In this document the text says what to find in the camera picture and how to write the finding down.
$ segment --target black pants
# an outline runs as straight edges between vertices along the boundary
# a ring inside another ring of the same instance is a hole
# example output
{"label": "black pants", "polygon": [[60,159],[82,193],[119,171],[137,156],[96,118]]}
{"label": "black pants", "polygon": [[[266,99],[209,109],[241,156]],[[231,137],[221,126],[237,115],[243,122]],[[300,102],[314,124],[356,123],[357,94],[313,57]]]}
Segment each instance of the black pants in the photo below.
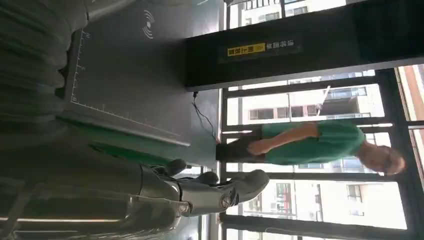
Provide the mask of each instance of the black pants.
{"label": "black pants", "polygon": [[229,144],[216,145],[216,160],[225,163],[263,163],[265,155],[252,155],[248,151],[250,143],[262,139],[262,130],[244,134],[240,139]]}

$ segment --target wireless charging symbol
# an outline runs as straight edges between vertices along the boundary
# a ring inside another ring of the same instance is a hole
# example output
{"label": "wireless charging symbol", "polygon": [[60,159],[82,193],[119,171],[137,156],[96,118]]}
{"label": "wireless charging symbol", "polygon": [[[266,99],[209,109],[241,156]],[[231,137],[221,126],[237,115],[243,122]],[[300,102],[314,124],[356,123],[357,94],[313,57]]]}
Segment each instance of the wireless charging symbol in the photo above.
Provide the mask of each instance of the wireless charging symbol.
{"label": "wireless charging symbol", "polygon": [[143,32],[146,35],[146,37],[148,37],[149,39],[153,39],[153,32],[151,28],[152,28],[152,24],[155,22],[155,19],[153,18],[153,15],[147,10],[144,10],[144,15],[147,19],[147,22],[146,22],[146,26],[143,27]]}

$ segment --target hand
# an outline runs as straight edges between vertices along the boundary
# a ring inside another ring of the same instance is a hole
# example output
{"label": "hand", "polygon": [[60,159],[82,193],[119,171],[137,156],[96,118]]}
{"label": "hand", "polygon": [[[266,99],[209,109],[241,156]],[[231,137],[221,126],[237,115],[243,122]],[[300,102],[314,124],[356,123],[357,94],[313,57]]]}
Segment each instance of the hand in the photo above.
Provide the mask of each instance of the hand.
{"label": "hand", "polygon": [[269,139],[262,139],[259,141],[254,141],[247,147],[247,151],[249,153],[258,156],[261,154],[268,153],[271,149],[273,149],[271,141]]}

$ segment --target glass window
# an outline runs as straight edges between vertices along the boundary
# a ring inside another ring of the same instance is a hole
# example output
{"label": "glass window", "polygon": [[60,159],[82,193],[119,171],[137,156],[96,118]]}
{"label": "glass window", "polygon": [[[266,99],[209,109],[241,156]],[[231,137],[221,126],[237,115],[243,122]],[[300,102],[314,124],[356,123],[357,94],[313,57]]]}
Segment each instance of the glass window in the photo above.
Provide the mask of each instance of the glass window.
{"label": "glass window", "polygon": [[227,125],[384,117],[378,84],[229,98]]}
{"label": "glass window", "polygon": [[[390,136],[387,132],[367,133],[365,136],[369,143],[388,147],[391,146]],[[227,163],[226,165],[227,172],[251,172],[255,169],[261,169],[267,173],[376,173],[362,165],[361,161],[355,156],[347,156],[328,163],[308,163],[299,165]]]}
{"label": "glass window", "polygon": [[317,12],[346,5],[346,0],[284,0],[285,16]]}
{"label": "glass window", "polygon": [[246,230],[227,229],[226,238],[229,240],[297,240],[297,236],[255,232]]}
{"label": "glass window", "polygon": [[407,229],[396,182],[271,180],[252,201],[227,214]]}
{"label": "glass window", "polygon": [[281,18],[277,0],[250,0],[230,7],[230,29]]}
{"label": "glass window", "polygon": [[408,120],[424,120],[424,64],[398,68],[398,85]]}
{"label": "glass window", "polygon": [[416,164],[424,188],[424,129],[409,130],[411,137],[413,153],[415,154]]}

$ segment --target person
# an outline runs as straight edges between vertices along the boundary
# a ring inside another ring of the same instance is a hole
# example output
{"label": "person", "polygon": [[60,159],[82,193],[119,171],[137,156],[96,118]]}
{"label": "person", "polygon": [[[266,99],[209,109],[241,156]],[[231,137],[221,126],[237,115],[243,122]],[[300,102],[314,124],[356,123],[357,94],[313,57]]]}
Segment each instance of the person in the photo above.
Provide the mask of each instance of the person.
{"label": "person", "polygon": [[356,125],[341,120],[264,124],[239,140],[216,146],[216,159],[227,163],[298,165],[329,163],[348,156],[387,175],[406,167],[398,151],[367,142]]}

